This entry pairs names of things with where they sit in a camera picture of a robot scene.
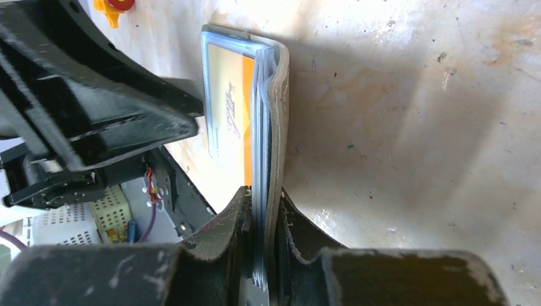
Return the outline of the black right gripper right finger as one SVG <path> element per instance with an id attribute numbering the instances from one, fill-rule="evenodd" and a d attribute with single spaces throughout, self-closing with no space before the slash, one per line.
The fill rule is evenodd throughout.
<path id="1" fill-rule="evenodd" d="M 277 223 L 278 305 L 508 305 L 493 271 L 458 250 L 352 249 L 283 193 Z"/>

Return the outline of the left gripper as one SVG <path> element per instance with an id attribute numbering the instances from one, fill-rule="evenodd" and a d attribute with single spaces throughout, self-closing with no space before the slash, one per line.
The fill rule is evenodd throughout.
<path id="1" fill-rule="evenodd" d="M 199 99 L 118 50 L 84 12 L 1 14 L 6 207 L 94 201 L 141 153 L 198 133 Z"/>

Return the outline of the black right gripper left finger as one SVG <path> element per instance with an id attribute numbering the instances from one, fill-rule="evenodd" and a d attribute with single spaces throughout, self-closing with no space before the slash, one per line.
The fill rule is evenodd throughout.
<path id="1" fill-rule="evenodd" d="M 251 190 L 176 244 L 44 245 L 1 277 L 2 305 L 243 305 Z"/>

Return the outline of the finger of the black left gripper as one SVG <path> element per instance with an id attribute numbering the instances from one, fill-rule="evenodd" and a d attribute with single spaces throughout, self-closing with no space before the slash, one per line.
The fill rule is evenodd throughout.
<path id="1" fill-rule="evenodd" d="M 78 1 L 56 1 L 57 79 L 88 119 L 187 119 L 204 114 L 202 95 L 148 70 L 110 41 Z"/>

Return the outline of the orange card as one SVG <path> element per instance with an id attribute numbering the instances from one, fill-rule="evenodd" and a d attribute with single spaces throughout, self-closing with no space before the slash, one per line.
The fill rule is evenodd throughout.
<path id="1" fill-rule="evenodd" d="M 255 60 L 207 46 L 211 156 L 235 185 L 252 184 L 251 91 Z"/>

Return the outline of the grey leather card holder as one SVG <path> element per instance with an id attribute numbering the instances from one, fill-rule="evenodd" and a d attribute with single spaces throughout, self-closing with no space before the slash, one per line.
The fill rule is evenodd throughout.
<path id="1" fill-rule="evenodd" d="M 290 53 L 281 42 L 218 25 L 204 25 L 201 32 L 205 94 L 205 121 L 211 155 L 212 137 L 207 46 L 214 44 L 255 60 L 251 91 L 251 211 L 255 246 L 252 279 L 262 290 L 269 288 L 267 264 L 272 230 L 283 183 L 288 133 Z"/>

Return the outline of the yellow toy brick car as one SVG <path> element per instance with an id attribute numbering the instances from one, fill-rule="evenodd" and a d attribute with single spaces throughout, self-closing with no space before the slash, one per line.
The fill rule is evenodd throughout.
<path id="1" fill-rule="evenodd" d="M 135 0 L 93 0 L 93 8 L 104 14 L 112 29 L 118 28 L 119 16 L 134 7 Z"/>

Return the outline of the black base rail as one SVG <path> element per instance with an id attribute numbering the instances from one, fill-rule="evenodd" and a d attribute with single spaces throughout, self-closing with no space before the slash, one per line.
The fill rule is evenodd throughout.
<path id="1" fill-rule="evenodd" d="M 150 150 L 145 153 L 144 161 L 152 170 L 152 186 L 157 189 L 163 212 L 167 215 L 164 221 L 156 223 L 152 234 L 168 225 L 171 227 L 168 234 L 182 240 L 216 215 L 216 211 L 166 148 Z"/>

